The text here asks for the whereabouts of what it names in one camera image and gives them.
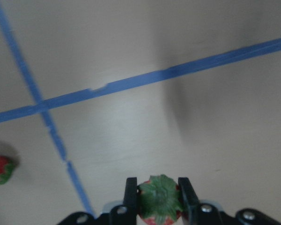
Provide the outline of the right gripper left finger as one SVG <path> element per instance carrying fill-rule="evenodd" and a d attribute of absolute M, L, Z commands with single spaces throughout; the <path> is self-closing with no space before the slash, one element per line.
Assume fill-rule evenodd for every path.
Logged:
<path fill-rule="evenodd" d="M 127 178 L 122 204 L 113 207 L 109 213 L 110 225 L 137 224 L 137 191 L 137 178 Z"/>

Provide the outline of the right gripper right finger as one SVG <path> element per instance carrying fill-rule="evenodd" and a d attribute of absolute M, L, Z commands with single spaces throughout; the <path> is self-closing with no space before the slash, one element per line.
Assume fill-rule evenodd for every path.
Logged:
<path fill-rule="evenodd" d="M 202 203 L 199 200 L 188 178 L 179 177 L 178 185 L 184 207 L 182 213 L 184 225 L 222 224 L 218 209 L 212 204 Z"/>

